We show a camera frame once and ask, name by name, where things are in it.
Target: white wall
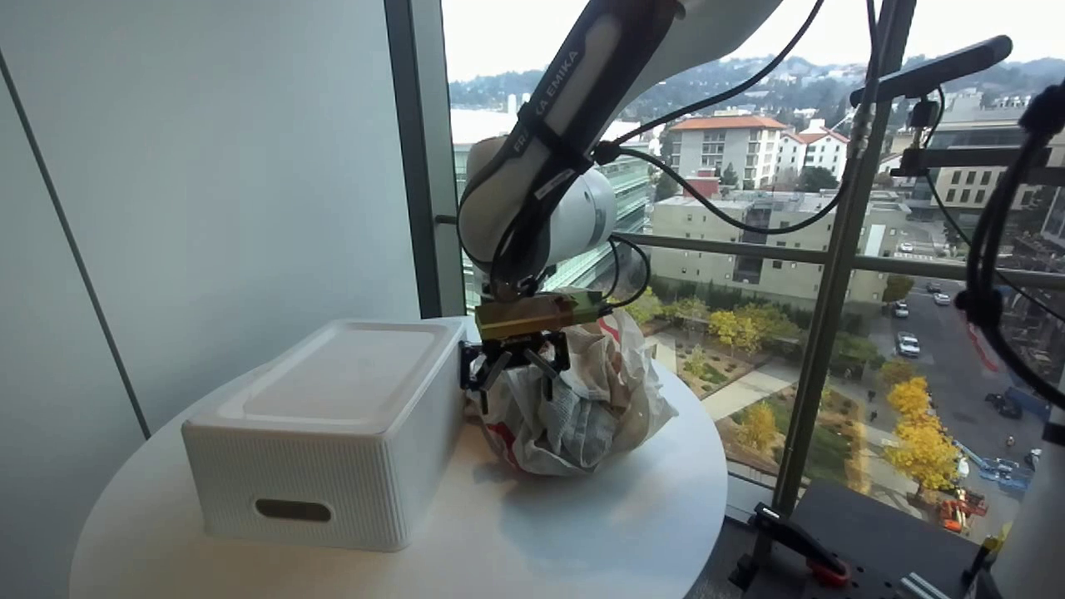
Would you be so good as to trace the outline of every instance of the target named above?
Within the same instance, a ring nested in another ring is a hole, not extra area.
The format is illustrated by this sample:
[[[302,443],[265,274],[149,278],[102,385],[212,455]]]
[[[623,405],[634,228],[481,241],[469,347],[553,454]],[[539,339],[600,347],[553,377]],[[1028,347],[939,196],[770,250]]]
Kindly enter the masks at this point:
[[[151,427],[337,318],[415,318],[378,5],[3,0]],[[0,597],[64,597],[133,421],[0,105]]]

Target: plastic bag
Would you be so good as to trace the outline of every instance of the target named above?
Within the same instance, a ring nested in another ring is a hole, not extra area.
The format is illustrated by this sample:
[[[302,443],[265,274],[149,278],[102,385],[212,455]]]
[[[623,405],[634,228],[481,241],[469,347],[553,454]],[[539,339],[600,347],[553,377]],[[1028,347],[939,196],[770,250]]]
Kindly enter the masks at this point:
[[[502,370],[479,411],[493,454],[530,476],[600,473],[676,416],[632,318],[609,314],[563,333],[564,374]]]

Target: cityscape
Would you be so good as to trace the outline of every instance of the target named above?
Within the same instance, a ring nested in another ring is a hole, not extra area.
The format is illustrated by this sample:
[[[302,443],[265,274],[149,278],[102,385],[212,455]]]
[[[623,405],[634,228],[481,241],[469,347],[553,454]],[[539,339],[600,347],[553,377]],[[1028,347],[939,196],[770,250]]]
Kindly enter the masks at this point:
[[[1019,143],[1015,121],[1026,105],[1028,96],[993,96],[980,88],[947,89],[928,147],[1002,151]],[[458,182],[469,178],[469,147],[505,135],[516,106],[518,96],[510,96],[502,109],[452,109]],[[817,106],[778,118],[732,105],[660,127],[634,143],[732,219],[789,228],[836,196],[849,121],[849,109],[829,121]],[[632,127],[632,121],[616,121],[604,138]],[[883,151],[858,252],[961,268],[965,241],[1002,167],[897,178],[907,147],[914,135],[902,121]],[[1065,167],[1065,143],[1050,147],[1048,162]],[[816,252],[830,237],[836,214],[799,233],[749,237],[637,161],[623,157],[602,173],[620,194],[620,233]],[[1065,196],[1021,186],[1002,264],[1054,274],[1061,250]],[[666,248],[651,248],[648,260],[651,286],[628,308],[645,329],[648,353],[663,370],[676,370],[714,421],[732,481],[770,491],[822,264]],[[545,289],[594,286],[609,278],[612,252],[590,250],[559,264]],[[465,299],[475,308],[472,268],[465,283]],[[849,278],[844,319],[805,473],[978,544],[1009,531],[1028,491],[1043,404],[980,347],[980,336],[950,308],[958,289],[961,279],[904,278],[889,268]],[[1040,377],[1061,377],[1054,374],[1065,355],[1061,323],[1037,309],[1061,308],[1061,298],[1048,289],[1009,289],[1005,298],[1015,347],[1032,367],[1040,367]]]

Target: white box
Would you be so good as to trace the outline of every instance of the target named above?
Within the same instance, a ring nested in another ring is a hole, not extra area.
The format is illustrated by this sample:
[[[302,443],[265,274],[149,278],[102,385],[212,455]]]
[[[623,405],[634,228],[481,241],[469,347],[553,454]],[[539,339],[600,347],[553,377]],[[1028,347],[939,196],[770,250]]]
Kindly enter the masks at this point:
[[[462,319],[333,323],[184,422],[207,532],[402,548],[458,416]]]

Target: round white table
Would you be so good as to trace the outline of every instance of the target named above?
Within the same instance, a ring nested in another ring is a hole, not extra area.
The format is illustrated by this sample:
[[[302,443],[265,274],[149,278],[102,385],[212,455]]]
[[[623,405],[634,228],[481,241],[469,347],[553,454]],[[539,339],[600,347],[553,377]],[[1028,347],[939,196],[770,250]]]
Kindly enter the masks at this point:
[[[235,544],[202,532],[178,422],[165,422],[96,501],[72,599],[660,599],[684,597],[726,515],[726,454],[703,404],[666,370],[660,436],[579,483],[510,476],[462,427],[402,552]]]

